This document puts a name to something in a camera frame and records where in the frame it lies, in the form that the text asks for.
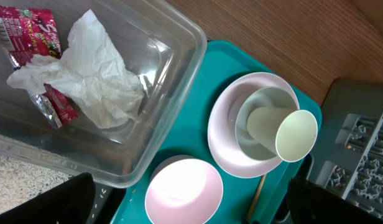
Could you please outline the red snack wrapper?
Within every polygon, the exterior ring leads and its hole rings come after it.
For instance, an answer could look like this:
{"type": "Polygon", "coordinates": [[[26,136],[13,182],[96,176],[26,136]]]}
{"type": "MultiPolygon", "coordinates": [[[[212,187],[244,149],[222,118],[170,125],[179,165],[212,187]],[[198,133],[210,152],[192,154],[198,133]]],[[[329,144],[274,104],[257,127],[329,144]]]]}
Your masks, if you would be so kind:
{"type": "MultiPolygon", "coordinates": [[[[16,70],[34,55],[57,59],[62,56],[56,23],[49,9],[0,6],[0,44],[16,70]]],[[[44,88],[42,95],[27,93],[54,129],[78,117],[65,95],[50,85],[44,88]]]]}

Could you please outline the white napkin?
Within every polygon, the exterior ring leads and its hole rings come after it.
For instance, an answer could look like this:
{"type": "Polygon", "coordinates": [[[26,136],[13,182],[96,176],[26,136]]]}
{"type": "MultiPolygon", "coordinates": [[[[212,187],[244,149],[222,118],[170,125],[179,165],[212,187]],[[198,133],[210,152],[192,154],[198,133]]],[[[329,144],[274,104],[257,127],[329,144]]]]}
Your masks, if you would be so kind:
{"type": "Polygon", "coordinates": [[[60,59],[34,55],[9,76],[7,84],[38,95],[51,85],[71,98],[99,129],[115,128],[129,119],[140,121],[141,81],[126,69],[92,10],[73,24],[60,59]]]}

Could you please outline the grey shallow bowl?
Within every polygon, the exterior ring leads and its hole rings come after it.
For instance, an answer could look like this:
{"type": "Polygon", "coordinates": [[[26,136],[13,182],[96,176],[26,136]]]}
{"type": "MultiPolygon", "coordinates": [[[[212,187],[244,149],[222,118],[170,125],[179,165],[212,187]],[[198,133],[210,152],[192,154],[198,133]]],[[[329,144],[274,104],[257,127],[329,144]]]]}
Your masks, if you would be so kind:
{"type": "Polygon", "coordinates": [[[243,93],[232,105],[231,111],[235,115],[234,135],[240,150],[247,157],[255,161],[273,159],[276,155],[255,140],[247,131],[247,119],[257,108],[288,108],[299,109],[299,102],[295,92],[284,90],[276,86],[267,86],[255,92],[243,93]]]}

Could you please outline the pale green cup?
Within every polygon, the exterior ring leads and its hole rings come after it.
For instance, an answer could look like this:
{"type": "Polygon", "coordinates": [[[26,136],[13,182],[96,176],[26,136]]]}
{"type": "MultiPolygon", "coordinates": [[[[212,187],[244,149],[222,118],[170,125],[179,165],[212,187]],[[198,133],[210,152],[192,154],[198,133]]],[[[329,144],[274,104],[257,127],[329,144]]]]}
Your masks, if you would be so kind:
{"type": "Polygon", "coordinates": [[[260,107],[248,117],[252,138],[286,162],[303,159],[315,144],[318,123],[307,110],[260,107]]]}

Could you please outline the small white dish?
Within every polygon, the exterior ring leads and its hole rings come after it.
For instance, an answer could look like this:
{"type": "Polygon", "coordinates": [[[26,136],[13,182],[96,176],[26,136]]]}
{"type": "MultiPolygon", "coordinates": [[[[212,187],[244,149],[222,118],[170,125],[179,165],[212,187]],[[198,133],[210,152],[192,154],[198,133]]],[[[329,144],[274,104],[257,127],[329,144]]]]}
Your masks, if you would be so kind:
{"type": "Polygon", "coordinates": [[[176,155],[153,171],[144,206],[155,224],[206,223],[219,209],[223,194],[223,180],[214,166],[189,155],[176,155]]]}

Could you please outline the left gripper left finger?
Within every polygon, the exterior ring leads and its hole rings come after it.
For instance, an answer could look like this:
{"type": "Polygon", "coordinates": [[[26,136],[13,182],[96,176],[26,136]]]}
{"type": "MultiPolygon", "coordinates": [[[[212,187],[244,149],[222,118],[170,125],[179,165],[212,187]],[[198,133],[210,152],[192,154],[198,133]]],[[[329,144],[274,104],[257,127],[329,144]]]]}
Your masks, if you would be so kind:
{"type": "Polygon", "coordinates": [[[0,223],[86,223],[95,193],[92,175],[85,172],[0,214],[0,223]]]}

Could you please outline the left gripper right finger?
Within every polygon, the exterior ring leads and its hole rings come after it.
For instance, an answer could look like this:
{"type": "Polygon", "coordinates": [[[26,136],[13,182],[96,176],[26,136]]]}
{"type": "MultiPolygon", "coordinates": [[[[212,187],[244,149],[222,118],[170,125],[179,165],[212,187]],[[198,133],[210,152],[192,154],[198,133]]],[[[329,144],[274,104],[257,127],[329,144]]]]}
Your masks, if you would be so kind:
{"type": "Polygon", "coordinates": [[[301,177],[288,183],[287,206],[294,223],[383,224],[383,220],[301,177]]]}

